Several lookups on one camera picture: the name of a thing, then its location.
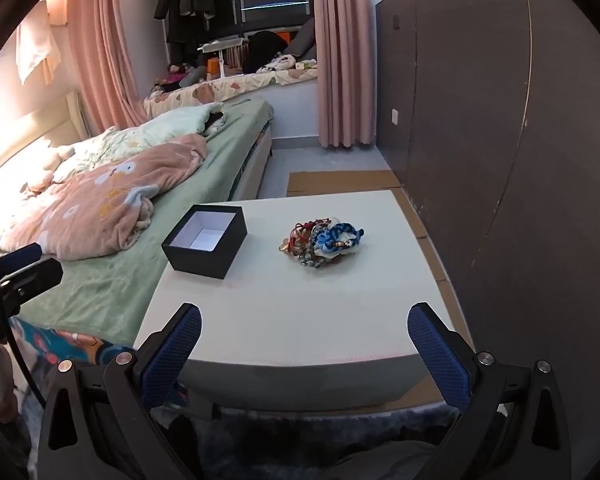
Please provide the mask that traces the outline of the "pink curtain right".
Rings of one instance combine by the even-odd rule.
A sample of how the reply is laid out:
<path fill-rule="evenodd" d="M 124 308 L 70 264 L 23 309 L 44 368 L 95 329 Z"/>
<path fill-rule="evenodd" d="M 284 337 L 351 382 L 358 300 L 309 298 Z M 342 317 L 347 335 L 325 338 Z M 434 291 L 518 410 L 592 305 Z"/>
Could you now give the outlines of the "pink curtain right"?
<path fill-rule="evenodd" d="M 318 140 L 324 148 L 373 141 L 370 0 L 314 0 Z"/>

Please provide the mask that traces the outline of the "floral window seat cushion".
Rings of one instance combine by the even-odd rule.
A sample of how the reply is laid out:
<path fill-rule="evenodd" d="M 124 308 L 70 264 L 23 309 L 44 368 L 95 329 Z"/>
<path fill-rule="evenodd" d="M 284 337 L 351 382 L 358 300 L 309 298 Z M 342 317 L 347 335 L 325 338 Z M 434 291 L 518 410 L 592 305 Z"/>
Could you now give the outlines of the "floral window seat cushion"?
<path fill-rule="evenodd" d="M 162 92 L 144 99 L 144 110 L 148 118 L 155 118 L 169 110 L 183 106 L 201 106 L 212 102 L 226 102 L 242 94 L 261 90 L 268 86 L 288 86 L 316 79 L 316 67 L 307 70 L 276 70 L 260 74 L 249 74 L 219 78 L 192 84 L 171 92 Z"/>

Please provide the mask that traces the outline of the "small white folding table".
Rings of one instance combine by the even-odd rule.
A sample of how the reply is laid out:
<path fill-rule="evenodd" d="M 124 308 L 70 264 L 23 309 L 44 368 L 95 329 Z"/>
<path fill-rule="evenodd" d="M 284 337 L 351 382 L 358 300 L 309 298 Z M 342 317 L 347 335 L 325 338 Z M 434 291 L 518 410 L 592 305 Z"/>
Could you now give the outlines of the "small white folding table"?
<path fill-rule="evenodd" d="M 242 37 L 223 39 L 223 40 L 214 40 L 212 42 L 207 42 L 198 48 L 198 51 L 201 51 L 204 54 L 208 53 L 216 53 L 219 57 L 219 69 L 220 69 L 220 78 L 225 78 L 225 61 L 224 61 L 224 51 L 241 47 L 245 44 L 247 40 Z"/>

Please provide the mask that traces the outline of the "white towel on wall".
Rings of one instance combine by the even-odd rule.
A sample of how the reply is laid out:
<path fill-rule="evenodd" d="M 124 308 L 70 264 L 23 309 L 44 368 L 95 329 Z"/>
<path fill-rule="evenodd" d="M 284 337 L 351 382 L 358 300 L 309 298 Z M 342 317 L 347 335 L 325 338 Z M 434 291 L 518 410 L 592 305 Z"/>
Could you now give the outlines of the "white towel on wall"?
<path fill-rule="evenodd" d="M 39 1 L 16 29 L 15 61 L 21 84 L 39 68 L 44 82 L 51 84 L 61 63 L 61 53 L 52 32 L 45 0 Z"/>

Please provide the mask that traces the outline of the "pink duck print blanket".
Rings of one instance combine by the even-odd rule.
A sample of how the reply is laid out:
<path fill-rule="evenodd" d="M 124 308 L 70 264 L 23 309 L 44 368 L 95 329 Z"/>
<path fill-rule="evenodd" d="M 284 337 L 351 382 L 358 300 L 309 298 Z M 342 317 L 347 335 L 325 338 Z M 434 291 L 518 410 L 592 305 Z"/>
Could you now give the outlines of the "pink duck print blanket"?
<path fill-rule="evenodd" d="M 53 184 L 24 201 L 0 250 L 36 243 L 64 261 L 122 252 L 150 226 L 152 200 L 187 180 L 207 154 L 204 137 L 189 133 Z"/>

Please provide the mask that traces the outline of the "hanging dark clothes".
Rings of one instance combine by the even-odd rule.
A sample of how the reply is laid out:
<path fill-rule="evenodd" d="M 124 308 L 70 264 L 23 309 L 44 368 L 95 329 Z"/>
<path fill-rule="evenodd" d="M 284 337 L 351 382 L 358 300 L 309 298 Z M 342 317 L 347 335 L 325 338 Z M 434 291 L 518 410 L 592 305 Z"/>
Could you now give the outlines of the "hanging dark clothes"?
<path fill-rule="evenodd" d="M 154 18 L 164 21 L 172 65 L 196 65 L 198 49 L 237 24 L 235 0 L 158 0 Z"/>

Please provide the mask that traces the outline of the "flattened brown cardboard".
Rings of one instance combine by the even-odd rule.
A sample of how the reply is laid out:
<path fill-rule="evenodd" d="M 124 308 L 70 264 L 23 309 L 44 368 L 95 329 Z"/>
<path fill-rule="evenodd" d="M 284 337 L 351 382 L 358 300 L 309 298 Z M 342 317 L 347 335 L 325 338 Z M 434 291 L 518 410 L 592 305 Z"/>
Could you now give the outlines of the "flattened brown cardboard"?
<path fill-rule="evenodd" d="M 295 411 L 388 411 L 440 398 L 406 331 L 426 301 L 449 328 L 470 335 L 424 225 L 390 170 L 302 171 L 287 194 L 302 220 L 329 214 L 365 234 L 358 250 L 312 270 L 294 267 L 283 374 Z"/>

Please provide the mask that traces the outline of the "green bed with sheet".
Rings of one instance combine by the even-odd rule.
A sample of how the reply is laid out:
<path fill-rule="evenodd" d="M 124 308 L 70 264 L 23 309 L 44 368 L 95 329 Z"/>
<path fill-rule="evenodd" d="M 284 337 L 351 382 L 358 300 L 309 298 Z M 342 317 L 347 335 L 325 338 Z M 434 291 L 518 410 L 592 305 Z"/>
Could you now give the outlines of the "green bed with sheet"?
<path fill-rule="evenodd" d="M 68 174 L 26 191 L 30 166 L 0 178 L 0 254 L 38 244 L 61 282 L 20 323 L 130 344 L 166 268 L 162 243 L 198 204 L 224 202 L 272 122 L 265 100 L 170 110 L 74 146 Z"/>

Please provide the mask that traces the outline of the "light green pillow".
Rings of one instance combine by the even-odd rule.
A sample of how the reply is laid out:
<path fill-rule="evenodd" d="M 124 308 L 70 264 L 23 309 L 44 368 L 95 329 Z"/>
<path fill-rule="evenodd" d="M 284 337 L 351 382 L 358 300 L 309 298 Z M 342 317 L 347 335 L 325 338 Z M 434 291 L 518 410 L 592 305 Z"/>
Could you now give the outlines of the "light green pillow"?
<path fill-rule="evenodd" d="M 183 134 L 204 133 L 211 118 L 222 114 L 219 102 L 174 108 L 138 127 L 107 130 L 102 134 L 102 144 L 106 148 L 152 148 Z"/>

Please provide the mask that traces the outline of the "pink curtain left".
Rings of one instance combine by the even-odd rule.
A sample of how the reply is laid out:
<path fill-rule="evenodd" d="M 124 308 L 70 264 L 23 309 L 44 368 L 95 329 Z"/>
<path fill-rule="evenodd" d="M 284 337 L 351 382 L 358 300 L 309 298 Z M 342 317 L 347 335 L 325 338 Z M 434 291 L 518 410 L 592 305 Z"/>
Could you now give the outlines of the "pink curtain left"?
<path fill-rule="evenodd" d="M 140 125 L 140 104 L 126 48 L 120 0 L 67 0 L 67 29 L 79 90 L 99 129 Z"/>

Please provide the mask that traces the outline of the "black jewelry box white inside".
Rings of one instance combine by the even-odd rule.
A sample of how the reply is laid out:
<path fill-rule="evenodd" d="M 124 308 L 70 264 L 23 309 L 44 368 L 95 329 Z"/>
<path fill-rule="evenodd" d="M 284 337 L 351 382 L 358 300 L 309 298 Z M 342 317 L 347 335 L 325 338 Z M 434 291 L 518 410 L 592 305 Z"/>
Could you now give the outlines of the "black jewelry box white inside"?
<path fill-rule="evenodd" d="M 247 234 L 242 207 L 194 205 L 161 247 L 175 271 L 222 280 Z"/>

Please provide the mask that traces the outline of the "pink curtain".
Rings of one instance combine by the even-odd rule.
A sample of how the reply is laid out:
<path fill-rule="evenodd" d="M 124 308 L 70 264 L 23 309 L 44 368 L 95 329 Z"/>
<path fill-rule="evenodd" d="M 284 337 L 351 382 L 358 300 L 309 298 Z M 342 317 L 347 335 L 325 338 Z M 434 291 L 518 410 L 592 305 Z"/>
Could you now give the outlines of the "pink curtain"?
<path fill-rule="evenodd" d="M 373 141 L 370 0 L 314 0 L 318 140 L 324 148 Z"/>
<path fill-rule="evenodd" d="M 67 29 L 79 90 L 99 129 L 140 125 L 140 104 L 126 48 L 120 0 L 67 0 Z"/>

